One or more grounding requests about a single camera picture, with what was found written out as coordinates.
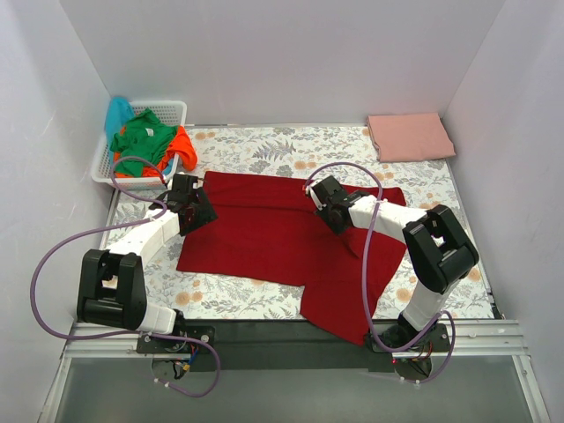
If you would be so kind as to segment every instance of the laundry basket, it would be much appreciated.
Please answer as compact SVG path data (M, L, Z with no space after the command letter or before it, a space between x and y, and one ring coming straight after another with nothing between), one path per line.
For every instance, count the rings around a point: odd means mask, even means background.
M166 125L184 125L186 121L186 103L183 101L132 101L131 107L136 115L143 112L146 108L151 109L154 114ZM108 149L106 136L100 138L100 143L96 149L94 161L90 175L96 182L104 182L114 187L110 179L110 169L114 164L112 160L113 153ZM172 159L170 165L165 170L165 180L168 182L176 172L178 166L178 154ZM162 188L162 182L159 178L116 178L117 183L125 189L155 189Z

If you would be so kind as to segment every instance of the gray wall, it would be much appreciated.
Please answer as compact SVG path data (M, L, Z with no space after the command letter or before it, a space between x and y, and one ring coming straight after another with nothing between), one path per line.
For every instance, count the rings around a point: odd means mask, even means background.
M564 2L506 2L444 122L456 183L501 311L517 318L564 421Z
M443 112L503 0L61 0L111 94L191 123Z
M63 237L103 223L108 191L88 174L108 93L56 0L0 0L0 420L38 419L64 342L43 332L29 306L41 256ZM81 257L94 238L55 255L39 306L71 326Z

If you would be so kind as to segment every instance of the cable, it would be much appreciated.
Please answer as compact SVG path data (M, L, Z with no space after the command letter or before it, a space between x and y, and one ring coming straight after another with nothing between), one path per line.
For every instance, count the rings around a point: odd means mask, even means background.
M122 161L125 161L125 160L141 161L141 162L145 163L147 166L152 167L157 172L159 172L160 179L164 183L163 174L151 162L149 162L149 161L147 161L147 160L145 160L141 157L138 157L138 156L129 156L129 157L124 157L124 158L117 160L110 170L110 178L111 178L112 182L114 183L115 188L118 189L119 191L121 191L123 194L130 196L132 198L135 198L136 200L158 204L162 207L162 210L159 211L157 214L155 214L151 219L148 219L148 218L147 219L140 219L140 220L137 220L135 222L130 222L130 223L122 223L122 224L119 224L119 225L104 226L104 227L99 227L99 228L96 228L96 229L90 229L88 231L80 232L78 234L74 234L74 235L60 241L59 243L57 243L52 249L50 249L45 254L45 256L43 256L43 258L37 264L35 271L33 272L31 284L29 286L29 300L31 302L33 317L35 317L35 320L41 326L41 328L43 330L45 330L49 335L52 335L53 337L60 338L60 339L66 339L66 340L69 340L69 341L84 341L84 340L90 340L90 339L114 337L116 335L124 335L124 334L130 334L130 333L140 333L140 332L137 332L136 330L115 330L115 331L112 331L112 332L106 332L106 333L101 333L101 334L97 334L97 335L77 336L77 335L67 335L67 334L62 333L62 332L57 332L56 330L53 330L52 328L50 328L47 325L47 323L43 320L43 318L41 317L39 309L37 308L37 299L36 299L36 296L35 296L36 295L36 288L37 288L37 279L39 278L39 274L41 272L41 269L43 269L43 266L45 265L47 260L49 260L49 258L52 255L54 255L55 252L58 249L60 249L62 246L68 244L69 242L75 241L79 238L85 237L87 235L99 234L99 233L102 233L102 232L111 231L113 229L122 229L122 228L129 227L129 226L143 225L144 223L150 222L152 219L160 218L161 216L163 216L167 212L167 205L164 202L162 202L160 200L152 199L152 198L146 198L146 197L138 196L137 194L134 194L131 191L126 190L125 188L123 188L117 182L117 180L115 179L115 167L118 164L120 164ZM180 342L190 342L192 344L201 345L201 346L207 348L210 351L210 353L213 356L213 358L215 359L215 363L216 363L215 378L213 379L213 382L211 383L210 387L207 390L205 390L204 392L201 392L201 393L188 392L187 390L184 390L183 388L176 387L172 383L169 383L168 381L164 381L164 380L161 380L161 379L155 379L156 381L161 382L161 383L165 384L166 386L169 386L170 388L177 390L177 391L181 392L182 394L184 394L188 397L194 397L194 398L204 397L207 394L209 394L216 387L216 385L218 384L218 381L219 381L219 374L221 372L221 362L219 360L218 353L215 351L215 349L213 349L213 347L211 345L208 345L205 342L202 342L201 340L194 339L194 338L176 337L176 336L171 336L171 335L162 335L162 334L159 334L159 333L152 333L151 335L154 338L167 339L167 340L180 341Z
M435 373L433 373L431 376L429 376L427 379L425 379L423 381L408 381L408 382L413 382L413 383L430 382L437 375L439 375L442 372L442 370L444 370L444 368L446 367L447 364L449 364L450 357L451 357L452 352L454 350L455 339L456 339L456 329L455 329L454 320L452 319L452 315L447 310L443 310L441 313L437 313L429 321L429 323L427 323L425 325L425 327L423 327L423 329L421 329L421 331L417 334L417 336L415 336L415 338L413 338L407 344L400 346L398 348L390 348L382 342L382 340L378 336L378 333L376 332L376 328L374 327L374 324L372 322L372 315L370 314L370 307L368 306L368 294L367 294L368 253L370 252L370 240L372 239L372 233L374 232L376 217L378 216L378 210L380 209L380 200L382 200L382 194L383 194L382 184L380 183L378 178L376 178L376 176L372 172L370 172L368 169L366 169L365 167L358 165L356 163L348 162L348 161L336 161L334 163L330 163L328 165L323 165L323 166L317 168L309 176L309 178L304 182L304 189L306 189L309 186L313 177L316 174L318 174L319 172L321 172L322 170L324 170L325 168L334 167L334 166L343 166L343 165L352 166L352 167L356 167L357 169L360 169L361 171L368 174L376 182L376 185L378 186L378 196L377 196L378 202L376 202L374 212L372 213L372 218L370 219L370 225L368 226L367 238L366 238L366 241L364 243L364 251L362 253L362 282L361 282L361 284L362 284L362 304L364 306L364 314L365 314L365 317L367 318L368 328L370 329L370 333L372 334L372 338L374 338L376 344L378 345L378 348L385 351L386 353L402 353L402 352L410 349L412 346L416 345L429 332L429 330L436 324L436 322L439 320L439 317L441 317L441 315L446 315L450 320L450 325L452 326L452 341L450 343L449 352L447 354L445 361L442 363L442 365L439 367L439 369Z

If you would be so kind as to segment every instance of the floral tablecloth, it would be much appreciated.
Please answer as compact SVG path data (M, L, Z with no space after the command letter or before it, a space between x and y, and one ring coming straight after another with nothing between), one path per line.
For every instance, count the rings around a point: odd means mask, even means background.
M193 129L188 133L199 158L193 172L198 176L214 170L305 179L323 164L337 160L353 161L374 171L384 187L400 187L407 205L429 208L445 204L466 226L445 160L381 164L365 127L215 128ZM371 186L371 181L352 167L333 167L327 172L334 174L342 183ZM160 192L137 193L156 197ZM141 219L146 207L146 203L121 195L112 223ZM110 232L108 245L127 230ZM146 291L150 301L178 308L189 318L302 318L301 287L176 271L182 242L180 236L174 237L145 267ZM411 298L416 281L406 254L378 301L375 317L396 318ZM493 317L478 268L459 283L446 308L458 318Z

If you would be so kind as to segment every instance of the purple cable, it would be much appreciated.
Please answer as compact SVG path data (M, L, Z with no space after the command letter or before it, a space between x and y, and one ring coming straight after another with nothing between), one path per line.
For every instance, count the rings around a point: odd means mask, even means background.
M115 167L120 164L122 161L125 160L137 160L137 161L141 161L143 163L145 163L147 166L152 167L153 169L155 169L157 172L159 172L160 174L160 179L163 181L164 183L164 176L163 174L160 172L160 170L155 167L150 161L147 161L141 157L138 156L128 156L128 157L124 157L121 158L119 160L117 160L114 165L112 166L111 170L110 170L110 178L112 180L112 182L114 183L114 186L121 191L123 194L130 196L132 198L135 198L136 200L139 201L146 201L146 202L150 202L150 203L155 203L158 204L162 207L162 210L159 211L157 214L155 214L152 219L158 219L160 218L162 215L164 215L167 212L167 205L157 199L153 199L153 198L146 198L146 197L141 197L138 196L137 194L133 194L132 192L124 189L115 179ZM32 276L32 281L31 281L31 285L29 287L29 299L31 302L31 306L32 306L32 312L33 312L33 316L35 317L35 320L37 321L37 323L41 326L41 328L43 330L45 330L49 335L52 335L56 338L60 338L60 339L66 339L69 341L86 341L86 340L91 340L91 339L99 339L99 338L107 338L107 337L114 337L116 335L124 335L124 334L130 334L130 333L137 333L136 330L116 330L113 332L106 332L106 333L100 333L97 335L86 335L86 336L76 336L76 335L67 335L64 334L62 332L57 332L56 330L51 329L43 320L43 318L41 317L41 314L39 312L39 309L37 308L37 299L35 298L35 291L36 291L36 287L37 287L37 279L39 277L39 274L41 272L41 269L43 268L43 266L45 265L45 263L47 262L47 260L49 260L49 258L55 254L55 252L61 248L62 246L68 244L69 242L75 241L79 238L82 238L84 236L87 235L92 235L92 234L99 234L101 232L106 232L106 231L111 231L113 229L122 229L125 227L129 227L129 226L138 226L138 225L143 225L144 223L148 223L150 222L151 219L141 219L141 220L137 220L135 222L130 222L130 223L121 223L119 225L112 225L112 226L104 226L104 227L99 227L96 229L90 229L88 231L84 231L78 234L74 234L62 241L60 241L58 244L56 244L52 249L50 249L45 256L43 256L43 258L39 261L39 263L37 264L37 267L35 268L35 271L33 272L33 276ZM215 379L213 380L213 383L211 384L211 386L205 390L202 393L191 393L188 392L187 390L184 390L181 387L178 387L176 385L173 385L172 383L169 383L168 386L170 386L171 388L173 388L174 390L177 390L179 392L181 392L182 394L188 396L188 397L194 397L194 398L198 398L198 397L203 397L207 394L209 394L214 388L215 386L218 384L219 381L219 374L220 374L220 370L221 370L221 363L219 360L219 356L218 353L213 349L213 347L211 345L207 345L205 342L200 341L199 339L194 339L194 338L187 338L187 337L175 337L175 336L171 336L171 335L161 335L159 333L153 333L152 336L154 338L161 338L161 339L170 339L170 340L175 340L175 341L187 341L190 342L191 344L198 344L201 345L205 348L207 348L208 350L210 350L211 355L213 355L213 358L215 359L216 362L216 374L215 374Z
M348 162L348 161L336 161L335 163L330 163L328 165L323 165L323 166L317 168L315 170L315 172L313 174L311 174L309 176L309 178L305 181L304 187L307 188L309 186L309 184L311 183L312 178L316 174L318 174L320 171L324 170L325 168L334 167L334 166L342 166L342 165L356 167L356 168L362 170L363 172L365 172L366 174L368 174L378 185L377 199L382 200L382 184L380 183L378 178L376 178L376 176L372 172L370 172L368 169L366 169L365 167L363 167L361 165L357 165L356 163ZM378 210L379 209L380 209L380 203L376 203L376 206L374 208L374 212L372 213L372 218L370 220L370 225L368 226L367 238L366 238L366 241L364 243L364 251L362 253L362 304L364 306L364 314L365 314L365 317L367 318L370 333L372 334L372 337L374 338L376 344L378 345L378 348L380 348L381 350L383 350L387 353L402 353L404 351L409 350L411 347L413 347L415 344L417 344L427 334L427 332L433 327L433 325L437 322L437 320L439 320L439 317L441 317L442 314L447 315L447 317L450 320L450 324L452 326L452 342L450 344L449 353L447 354L445 361L442 363L442 365L439 367L439 369L432 376L429 376L424 381L420 381L420 382L430 382L438 374L440 374L442 372L442 370L446 367L446 365L450 361L450 357L451 357L452 352L454 350L455 339L456 339L455 323L454 323L454 320L452 319L452 316L450 315L450 313L447 310L443 310L441 313L437 313L429 321L429 323L425 325L425 327L419 332L419 334L415 338L413 338L410 342L408 342L407 344L400 346L398 348L389 348L388 346L386 346L381 341L380 337L378 336L378 333L376 332L376 328L374 327L374 324L372 322L372 316L370 314L370 307L368 306L368 294L367 294L368 253L370 252L370 240L372 239L372 233L374 231L374 226L375 226L375 223L376 223L376 218L378 216Z

